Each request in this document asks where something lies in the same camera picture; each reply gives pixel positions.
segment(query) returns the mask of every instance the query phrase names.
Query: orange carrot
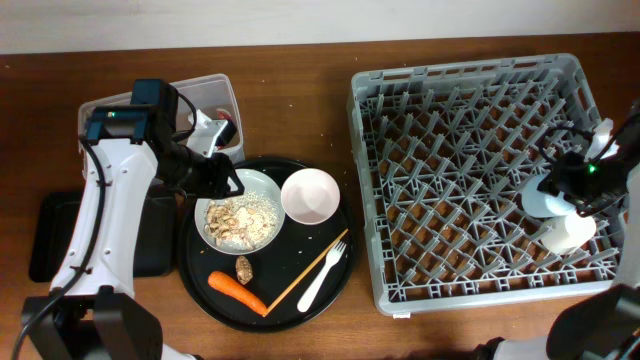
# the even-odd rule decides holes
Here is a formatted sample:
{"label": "orange carrot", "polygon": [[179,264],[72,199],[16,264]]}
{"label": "orange carrot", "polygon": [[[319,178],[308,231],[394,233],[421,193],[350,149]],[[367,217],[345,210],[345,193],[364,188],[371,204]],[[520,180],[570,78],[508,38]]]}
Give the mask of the orange carrot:
{"label": "orange carrot", "polygon": [[267,316],[267,307],[264,303],[262,303],[262,301],[260,301],[260,299],[253,295],[249,290],[238,284],[238,282],[231,276],[220,271],[214,271],[209,275],[208,282],[209,286],[215,290],[240,301],[256,313],[262,316]]}

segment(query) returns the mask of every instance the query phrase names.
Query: gray dish rack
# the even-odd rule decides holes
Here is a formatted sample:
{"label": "gray dish rack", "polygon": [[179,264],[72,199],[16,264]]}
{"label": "gray dish rack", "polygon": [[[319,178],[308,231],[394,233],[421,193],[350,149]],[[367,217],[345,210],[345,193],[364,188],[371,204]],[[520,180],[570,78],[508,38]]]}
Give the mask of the gray dish rack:
{"label": "gray dish rack", "polygon": [[[609,287],[623,232],[615,214],[565,256],[522,210],[518,191],[549,164],[549,127],[600,115],[569,54],[356,74],[349,130],[365,213],[374,300],[385,315],[587,295]],[[550,156],[586,151],[555,132]]]}

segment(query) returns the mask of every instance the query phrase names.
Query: ginger root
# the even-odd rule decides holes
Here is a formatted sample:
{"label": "ginger root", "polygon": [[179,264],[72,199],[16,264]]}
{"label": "ginger root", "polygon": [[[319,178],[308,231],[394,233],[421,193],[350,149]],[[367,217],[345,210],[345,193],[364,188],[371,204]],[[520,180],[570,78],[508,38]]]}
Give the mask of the ginger root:
{"label": "ginger root", "polygon": [[253,278],[253,270],[251,270],[251,264],[246,257],[239,256],[236,260],[236,274],[242,285],[246,285]]}

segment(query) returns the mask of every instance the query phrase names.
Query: white wall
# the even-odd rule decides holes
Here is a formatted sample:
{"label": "white wall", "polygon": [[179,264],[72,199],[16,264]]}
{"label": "white wall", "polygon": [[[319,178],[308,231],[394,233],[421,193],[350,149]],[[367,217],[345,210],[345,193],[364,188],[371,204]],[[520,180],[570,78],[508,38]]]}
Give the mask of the white wall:
{"label": "white wall", "polygon": [[640,0],[0,0],[0,53],[640,30]]}

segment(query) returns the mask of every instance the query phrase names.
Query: wooden table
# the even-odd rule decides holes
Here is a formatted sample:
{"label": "wooden table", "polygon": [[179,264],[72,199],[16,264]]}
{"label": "wooden table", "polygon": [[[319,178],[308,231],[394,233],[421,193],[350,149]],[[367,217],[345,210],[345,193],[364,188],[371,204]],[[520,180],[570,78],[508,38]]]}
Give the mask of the wooden table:
{"label": "wooden table", "polygon": [[[225,73],[238,99],[248,158],[281,155],[315,163],[352,189],[351,202],[360,204],[345,111],[356,72],[568,52],[580,59],[600,113],[620,121],[640,96],[639,46],[640,34],[628,33],[0,56],[0,357],[9,355],[24,298],[49,288],[27,275],[40,201],[52,191],[83,186],[76,120],[84,102],[130,91],[137,78]],[[355,208],[361,219],[360,206]],[[213,320],[191,300],[177,270],[136,280],[136,300],[160,319],[167,343],[207,359],[451,354],[497,336],[545,335],[564,308],[581,300],[393,320],[373,304],[361,248],[337,301],[317,319],[278,334],[245,334]],[[30,343],[23,358],[37,358]]]}

